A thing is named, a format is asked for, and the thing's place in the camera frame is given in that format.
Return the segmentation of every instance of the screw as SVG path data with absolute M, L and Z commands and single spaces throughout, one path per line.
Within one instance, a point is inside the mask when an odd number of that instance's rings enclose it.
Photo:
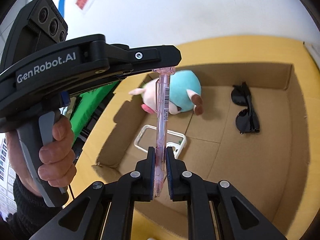
M 220 181 L 220 186 L 221 187 L 229 187 L 230 183 L 226 180 L 222 180 L 222 181 Z
M 96 74 L 100 74 L 100 73 L 103 73 L 103 72 L 105 72 L 106 71 L 106 69 L 101 69 L 101 70 L 97 70 L 95 73 Z
M 143 54 L 141 52 L 136 53 L 136 59 L 142 59 Z
M 130 173 L 130 176 L 133 177 L 133 178 L 137 178 L 137 177 L 140 176 L 140 172 L 138 172 L 138 171 L 133 171 L 133 172 Z
M 192 172 L 190 172 L 190 171 L 184 171 L 184 172 L 182 173 L 182 176 L 183 176 L 183 177 L 186 177 L 186 178 L 190 178 L 190 177 L 192 176 Z
M 96 181 L 96 182 L 94 182 L 94 183 L 92 184 L 92 186 L 93 186 L 94 189 L 99 189 L 99 188 L 102 187 L 102 185 L 103 185 L 103 183 L 102 183 L 101 181 Z

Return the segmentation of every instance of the barcode label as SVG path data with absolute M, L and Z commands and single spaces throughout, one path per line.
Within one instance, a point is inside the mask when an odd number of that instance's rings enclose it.
M 169 110 L 168 109 L 164 109 L 163 110 L 163 120 L 167 121 L 169 117 Z
M 166 88 L 164 90 L 164 109 L 169 109 L 169 95 L 170 95 L 170 89 Z

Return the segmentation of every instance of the brown plush ear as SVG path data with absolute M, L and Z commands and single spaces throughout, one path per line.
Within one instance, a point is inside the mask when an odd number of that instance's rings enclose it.
M 195 111 L 195 114 L 196 114 L 196 115 L 201 115 L 201 114 L 203 114 L 203 106 L 196 106 L 195 109 L 194 109 L 194 111 Z
M 203 114 L 203 101 L 201 96 L 199 96 L 198 94 L 195 94 L 192 96 L 191 98 L 191 102 L 196 106 L 194 108 L 195 114 L 196 115 L 201 115 Z
M 192 102 L 194 105 L 196 105 L 196 106 L 201 106 L 201 105 L 203 105 L 202 98 L 201 98 L 201 96 L 199 96 L 198 94 L 195 94 L 195 95 L 192 96 L 191 102 Z

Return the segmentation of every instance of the stuffed toy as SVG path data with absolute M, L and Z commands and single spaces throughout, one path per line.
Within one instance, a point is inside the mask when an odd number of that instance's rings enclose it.
M 143 86 L 129 92 L 130 95 L 141 95 L 142 109 L 149 114 L 156 113 L 156 82 L 151 80 Z M 194 110 L 196 115 L 203 113 L 201 86 L 191 70 L 180 70 L 170 77 L 169 113 L 178 114 Z

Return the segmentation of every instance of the pink pen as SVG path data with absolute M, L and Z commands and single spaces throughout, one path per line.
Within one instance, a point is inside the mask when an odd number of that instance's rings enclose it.
M 167 120 L 169 116 L 170 75 L 176 72 L 175 67 L 154 69 L 159 73 L 156 82 L 157 137 L 154 188 L 159 197 L 163 188 L 165 154 L 167 142 Z

